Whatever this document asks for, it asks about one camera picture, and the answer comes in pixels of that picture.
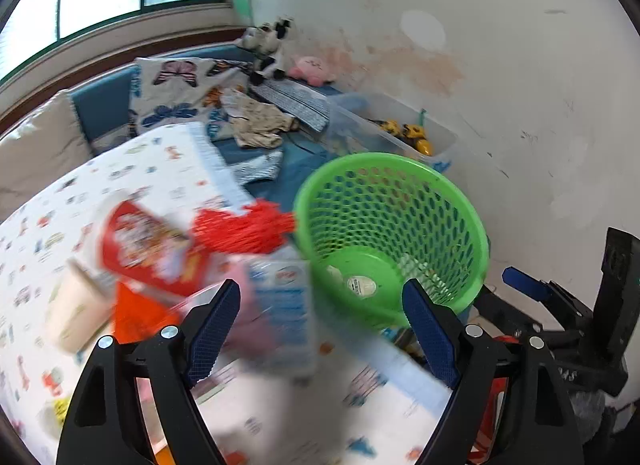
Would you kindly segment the orange snack wrapper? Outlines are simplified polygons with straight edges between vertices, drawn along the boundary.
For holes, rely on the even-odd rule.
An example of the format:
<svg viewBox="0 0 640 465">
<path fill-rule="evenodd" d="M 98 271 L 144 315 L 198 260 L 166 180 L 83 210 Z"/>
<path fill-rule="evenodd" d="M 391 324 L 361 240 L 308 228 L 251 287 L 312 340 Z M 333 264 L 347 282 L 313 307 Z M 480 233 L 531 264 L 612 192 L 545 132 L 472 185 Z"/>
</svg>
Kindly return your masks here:
<svg viewBox="0 0 640 465">
<path fill-rule="evenodd" d="M 151 297 L 134 292 L 126 283 L 116 284 L 113 310 L 114 336 L 119 344 L 131 344 L 160 332 L 168 325 L 179 325 L 181 317 Z"/>
</svg>

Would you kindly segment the pink Franzzi snack bag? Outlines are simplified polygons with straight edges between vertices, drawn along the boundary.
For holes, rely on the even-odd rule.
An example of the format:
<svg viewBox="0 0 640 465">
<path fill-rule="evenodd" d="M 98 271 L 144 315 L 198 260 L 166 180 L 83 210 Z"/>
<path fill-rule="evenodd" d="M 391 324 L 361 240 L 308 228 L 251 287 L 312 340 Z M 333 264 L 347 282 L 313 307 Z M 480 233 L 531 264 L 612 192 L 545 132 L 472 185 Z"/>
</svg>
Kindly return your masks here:
<svg viewBox="0 0 640 465">
<path fill-rule="evenodd" d="M 270 324 L 270 308 L 262 307 L 259 303 L 250 278 L 249 262 L 248 256 L 218 257 L 209 272 L 213 282 L 180 300 L 170 310 L 184 318 L 192 308 L 208 303 L 224 281 L 233 280 L 240 288 L 240 309 L 224 342 L 224 348 L 245 359 L 266 358 L 278 348 L 276 329 Z"/>
</svg>

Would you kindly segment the red snack cup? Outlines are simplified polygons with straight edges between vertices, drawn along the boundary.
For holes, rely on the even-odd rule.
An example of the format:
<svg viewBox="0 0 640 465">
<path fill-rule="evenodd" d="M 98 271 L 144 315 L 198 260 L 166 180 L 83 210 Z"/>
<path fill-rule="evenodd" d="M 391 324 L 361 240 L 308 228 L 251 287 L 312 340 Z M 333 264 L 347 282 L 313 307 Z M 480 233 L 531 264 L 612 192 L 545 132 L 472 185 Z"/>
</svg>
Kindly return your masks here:
<svg viewBox="0 0 640 465">
<path fill-rule="evenodd" d="M 186 297 L 205 286 L 210 251 L 116 192 L 94 213 L 86 257 L 93 267 Z"/>
</svg>

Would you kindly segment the blue white milk carton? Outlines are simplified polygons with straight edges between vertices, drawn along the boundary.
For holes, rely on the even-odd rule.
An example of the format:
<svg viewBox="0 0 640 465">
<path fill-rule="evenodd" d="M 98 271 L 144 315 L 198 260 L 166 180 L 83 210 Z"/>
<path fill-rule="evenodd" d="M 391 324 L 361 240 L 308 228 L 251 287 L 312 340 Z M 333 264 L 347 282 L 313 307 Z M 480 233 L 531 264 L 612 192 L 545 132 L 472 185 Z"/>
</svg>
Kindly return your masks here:
<svg viewBox="0 0 640 465">
<path fill-rule="evenodd" d="M 317 367 L 317 336 L 309 263 L 286 247 L 247 262 L 264 349 L 255 367 L 290 378 L 309 377 Z"/>
</svg>

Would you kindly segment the beige paper cup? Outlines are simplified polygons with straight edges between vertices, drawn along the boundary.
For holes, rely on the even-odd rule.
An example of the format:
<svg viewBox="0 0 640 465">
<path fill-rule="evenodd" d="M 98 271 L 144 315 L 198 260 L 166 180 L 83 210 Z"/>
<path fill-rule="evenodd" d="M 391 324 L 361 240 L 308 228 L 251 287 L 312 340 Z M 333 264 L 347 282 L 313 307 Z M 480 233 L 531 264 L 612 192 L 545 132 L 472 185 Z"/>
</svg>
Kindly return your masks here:
<svg viewBox="0 0 640 465">
<path fill-rule="evenodd" d="M 44 334 L 69 353 L 84 348 L 111 318 L 114 299 L 87 271 L 68 259 L 50 295 Z"/>
</svg>

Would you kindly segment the green plastic mesh basket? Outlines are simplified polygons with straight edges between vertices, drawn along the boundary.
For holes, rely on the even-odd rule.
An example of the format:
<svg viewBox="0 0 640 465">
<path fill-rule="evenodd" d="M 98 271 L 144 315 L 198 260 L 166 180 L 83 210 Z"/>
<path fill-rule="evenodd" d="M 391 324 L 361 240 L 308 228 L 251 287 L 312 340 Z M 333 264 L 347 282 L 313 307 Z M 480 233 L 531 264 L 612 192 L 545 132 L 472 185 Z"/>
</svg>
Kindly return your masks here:
<svg viewBox="0 0 640 465">
<path fill-rule="evenodd" d="M 457 315 L 486 279 L 489 241 L 474 206 L 405 156 L 357 153 L 322 165 L 299 188 L 293 213 L 314 290 L 373 329 L 407 325 L 401 295 L 411 279 Z"/>
</svg>

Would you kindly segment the yellow toy truck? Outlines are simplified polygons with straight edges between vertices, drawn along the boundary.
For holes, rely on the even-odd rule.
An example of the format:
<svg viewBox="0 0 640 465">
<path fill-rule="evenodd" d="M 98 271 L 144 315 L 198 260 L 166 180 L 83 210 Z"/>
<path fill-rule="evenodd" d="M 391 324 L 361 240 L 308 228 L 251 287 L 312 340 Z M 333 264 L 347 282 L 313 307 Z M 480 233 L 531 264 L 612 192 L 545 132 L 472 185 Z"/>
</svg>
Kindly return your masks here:
<svg viewBox="0 0 640 465">
<path fill-rule="evenodd" d="M 386 134 L 405 142 L 419 153 L 427 156 L 435 154 L 431 141 L 427 139 L 425 129 L 421 125 L 400 125 L 398 121 L 373 121 L 373 123 Z"/>
</svg>

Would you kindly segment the white sofa cushion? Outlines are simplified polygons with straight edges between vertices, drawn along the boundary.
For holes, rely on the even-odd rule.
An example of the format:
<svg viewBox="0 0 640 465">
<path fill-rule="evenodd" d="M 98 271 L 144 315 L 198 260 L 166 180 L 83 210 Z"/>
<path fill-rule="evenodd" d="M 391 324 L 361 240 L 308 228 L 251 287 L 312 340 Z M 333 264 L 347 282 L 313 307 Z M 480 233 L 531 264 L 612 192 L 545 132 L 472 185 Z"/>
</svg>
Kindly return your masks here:
<svg viewBox="0 0 640 465">
<path fill-rule="evenodd" d="M 61 90 L 1 138 L 1 218 L 92 158 L 72 96 Z"/>
</svg>

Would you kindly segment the clear plastic toy box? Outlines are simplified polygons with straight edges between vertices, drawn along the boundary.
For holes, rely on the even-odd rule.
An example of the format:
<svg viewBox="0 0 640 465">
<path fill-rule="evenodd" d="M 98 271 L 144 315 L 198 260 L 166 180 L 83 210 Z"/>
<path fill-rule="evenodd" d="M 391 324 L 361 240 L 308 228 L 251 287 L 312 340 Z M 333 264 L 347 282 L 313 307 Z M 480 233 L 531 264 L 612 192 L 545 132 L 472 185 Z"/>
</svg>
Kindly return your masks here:
<svg viewBox="0 0 640 465">
<path fill-rule="evenodd" d="M 404 155 L 446 173 L 454 162 L 457 136 L 384 94 L 341 94 L 328 99 L 329 124 L 323 135 L 336 156 L 360 152 Z"/>
</svg>

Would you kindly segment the beige crumpled cloth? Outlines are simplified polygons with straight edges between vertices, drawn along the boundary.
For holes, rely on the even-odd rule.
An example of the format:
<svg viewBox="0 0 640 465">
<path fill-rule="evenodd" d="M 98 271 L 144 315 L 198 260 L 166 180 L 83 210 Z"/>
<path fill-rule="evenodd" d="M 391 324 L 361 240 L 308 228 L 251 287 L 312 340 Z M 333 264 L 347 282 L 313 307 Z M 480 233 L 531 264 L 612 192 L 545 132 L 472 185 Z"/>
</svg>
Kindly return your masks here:
<svg viewBox="0 0 640 465">
<path fill-rule="evenodd" d="M 271 103 L 250 98 L 239 90 L 224 89 L 220 102 L 240 148 L 277 149 L 283 142 L 281 135 L 296 128 L 293 115 Z"/>
</svg>

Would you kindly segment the butterfly print pillow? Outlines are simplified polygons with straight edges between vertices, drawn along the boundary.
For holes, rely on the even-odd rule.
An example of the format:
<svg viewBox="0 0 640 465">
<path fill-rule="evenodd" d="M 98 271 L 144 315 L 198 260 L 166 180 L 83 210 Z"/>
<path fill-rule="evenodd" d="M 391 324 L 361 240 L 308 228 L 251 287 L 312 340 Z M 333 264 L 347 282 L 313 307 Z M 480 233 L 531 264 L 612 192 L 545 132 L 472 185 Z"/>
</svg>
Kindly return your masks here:
<svg viewBox="0 0 640 465">
<path fill-rule="evenodd" d="M 245 92 L 253 64 L 209 58 L 137 58 L 131 75 L 129 133 L 199 122 L 212 141 L 233 136 L 221 103 L 224 89 Z"/>
</svg>

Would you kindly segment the blue patterned folded blanket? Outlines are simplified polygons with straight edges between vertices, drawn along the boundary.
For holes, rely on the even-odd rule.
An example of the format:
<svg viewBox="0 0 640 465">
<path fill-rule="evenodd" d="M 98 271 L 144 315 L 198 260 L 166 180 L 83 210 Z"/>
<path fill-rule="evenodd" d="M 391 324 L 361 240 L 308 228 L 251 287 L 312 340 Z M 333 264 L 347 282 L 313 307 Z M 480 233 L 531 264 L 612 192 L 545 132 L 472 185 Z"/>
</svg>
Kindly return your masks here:
<svg viewBox="0 0 640 465">
<path fill-rule="evenodd" d="M 289 80 L 265 80 L 262 84 L 250 85 L 250 91 L 294 116 L 317 134 L 321 134 L 329 125 L 326 96 L 305 85 Z"/>
</svg>

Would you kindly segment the pink plush toy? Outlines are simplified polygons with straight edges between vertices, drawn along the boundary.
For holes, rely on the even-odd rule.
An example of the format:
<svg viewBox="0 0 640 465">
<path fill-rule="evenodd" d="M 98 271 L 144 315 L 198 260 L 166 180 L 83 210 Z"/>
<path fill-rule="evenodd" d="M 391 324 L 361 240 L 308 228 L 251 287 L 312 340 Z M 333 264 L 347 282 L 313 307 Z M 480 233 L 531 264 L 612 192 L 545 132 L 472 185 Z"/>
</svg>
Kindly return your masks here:
<svg viewBox="0 0 640 465">
<path fill-rule="evenodd" d="M 336 80 L 326 62 L 313 56 L 296 57 L 286 75 L 293 80 L 304 81 L 312 87 L 321 87 Z"/>
</svg>

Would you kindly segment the cow plush toy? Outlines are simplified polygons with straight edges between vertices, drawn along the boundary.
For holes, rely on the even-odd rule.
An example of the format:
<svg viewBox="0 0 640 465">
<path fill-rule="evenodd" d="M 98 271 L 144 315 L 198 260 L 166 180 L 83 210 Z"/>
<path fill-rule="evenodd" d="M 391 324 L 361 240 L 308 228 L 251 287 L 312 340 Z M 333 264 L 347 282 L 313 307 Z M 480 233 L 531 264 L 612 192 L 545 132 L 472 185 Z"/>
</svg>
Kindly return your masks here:
<svg viewBox="0 0 640 465">
<path fill-rule="evenodd" d="M 292 24 L 291 19 L 281 18 L 273 24 L 265 23 L 257 28 L 252 26 L 234 42 L 236 47 L 254 56 L 254 68 L 250 72 L 250 84 L 253 86 L 267 80 L 285 78 L 284 41 Z"/>
</svg>

